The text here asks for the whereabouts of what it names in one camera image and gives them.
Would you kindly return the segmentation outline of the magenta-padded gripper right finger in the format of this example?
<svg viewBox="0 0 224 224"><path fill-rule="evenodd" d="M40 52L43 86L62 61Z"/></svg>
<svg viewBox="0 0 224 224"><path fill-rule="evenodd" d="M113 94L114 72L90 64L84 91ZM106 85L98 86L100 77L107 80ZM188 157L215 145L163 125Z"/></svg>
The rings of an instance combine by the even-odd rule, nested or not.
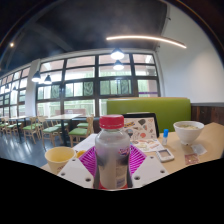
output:
<svg viewBox="0 0 224 224"><path fill-rule="evenodd" d="M140 188L168 175L168 171L155 156L146 156L140 149L131 145L129 156L130 188Z"/></svg>

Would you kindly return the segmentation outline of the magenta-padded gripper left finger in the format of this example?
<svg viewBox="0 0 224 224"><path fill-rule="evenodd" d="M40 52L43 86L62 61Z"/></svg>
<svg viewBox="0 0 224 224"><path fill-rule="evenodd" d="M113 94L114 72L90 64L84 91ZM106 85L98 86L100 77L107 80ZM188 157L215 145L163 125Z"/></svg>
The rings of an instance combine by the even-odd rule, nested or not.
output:
<svg viewBox="0 0 224 224"><path fill-rule="evenodd" d="M72 158L58 176L84 188L94 187L97 172L95 148L91 147L79 158Z"/></svg>

